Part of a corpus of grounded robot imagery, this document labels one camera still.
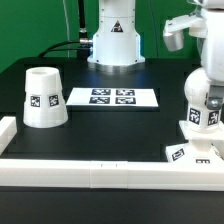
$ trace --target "black cable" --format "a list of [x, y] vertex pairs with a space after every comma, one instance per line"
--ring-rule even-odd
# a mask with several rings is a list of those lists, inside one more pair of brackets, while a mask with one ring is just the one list
[[85, 7], [83, 0], [78, 0], [78, 7], [79, 7], [79, 27], [80, 27], [79, 36], [80, 38], [87, 38]]
[[157, 29], [156, 29], [156, 22], [155, 22], [155, 15], [153, 12], [153, 6], [152, 6], [152, 0], [149, 0], [149, 8], [151, 12], [151, 17], [152, 17], [152, 24], [153, 24], [153, 29], [154, 29], [154, 36], [155, 36], [155, 43], [156, 43], [156, 58], [159, 58], [159, 44], [157, 40]]
[[47, 53], [55, 52], [55, 51], [77, 51], [77, 50], [79, 50], [79, 49], [78, 48], [51, 49], [51, 50], [46, 50], [45, 52], [43, 52], [41, 57], [44, 57]]
[[57, 48], [57, 47], [61, 47], [61, 46], [65, 46], [65, 45], [69, 45], [69, 44], [79, 44], [80, 41], [64, 41], [64, 42], [61, 42], [61, 43], [58, 43], [58, 44], [54, 44], [52, 45], [51, 47], [47, 48], [45, 51], [43, 51], [42, 53], [40, 53], [38, 55], [39, 58], [42, 58], [44, 57], [44, 55], [46, 53], [48, 53], [49, 51], [53, 50], [54, 48]]

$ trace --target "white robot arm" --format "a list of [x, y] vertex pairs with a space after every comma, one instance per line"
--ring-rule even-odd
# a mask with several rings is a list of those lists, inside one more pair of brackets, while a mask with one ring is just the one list
[[136, 0], [99, 0], [99, 29], [93, 37], [91, 68], [128, 71], [144, 63], [135, 30]]
[[189, 2], [196, 4], [197, 10], [190, 15], [168, 20], [164, 28], [164, 41], [170, 51], [183, 48], [182, 31], [189, 28], [189, 34], [202, 42], [202, 68], [190, 74], [185, 83], [188, 115], [180, 126], [189, 140], [184, 147], [194, 152], [192, 158], [211, 161], [211, 153], [214, 152], [212, 143], [224, 141], [223, 124], [220, 122], [224, 97], [224, 1]]

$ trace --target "warning sticker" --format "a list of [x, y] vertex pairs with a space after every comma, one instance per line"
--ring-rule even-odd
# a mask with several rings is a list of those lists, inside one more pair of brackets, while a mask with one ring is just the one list
[[115, 33], [123, 33], [124, 32], [119, 21], [116, 22], [116, 24], [114, 25], [111, 32], [115, 32]]

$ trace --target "white block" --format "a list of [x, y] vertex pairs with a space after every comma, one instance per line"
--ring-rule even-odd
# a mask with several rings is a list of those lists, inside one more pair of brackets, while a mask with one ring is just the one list
[[224, 191], [224, 165], [129, 163], [129, 189]]
[[89, 188], [90, 162], [0, 160], [0, 186]]
[[0, 155], [17, 133], [16, 118], [4, 117], [0, 121]]
[[91, 163], [90, 187], [91, 188], [127, 188], [128, 162], [103, 162]]

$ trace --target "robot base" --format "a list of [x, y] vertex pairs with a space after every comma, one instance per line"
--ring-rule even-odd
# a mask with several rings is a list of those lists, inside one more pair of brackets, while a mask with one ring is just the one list
[[102, 72], [108, 72], [108, 73], [126, 73], [136, 70], [144, 69], [145, 67], [145, 60], [142, 62], [133, 64], [133, 65], [127, 65], [127, 66], [113, 66], [113, 65], [102, 65], [95, 62], [88, 61], [88, 66], [90, 69], [99, 70]]
[[218, 129], [209, 134], [192, 131], [188, 122], [180, 121], [186, 144], [169, 146], [166, 148], [168, 162], [189, 165], [224, 165], [219, 150], [212, 144], [213, 141], [224, 141], [224, 125], [220, 122]]

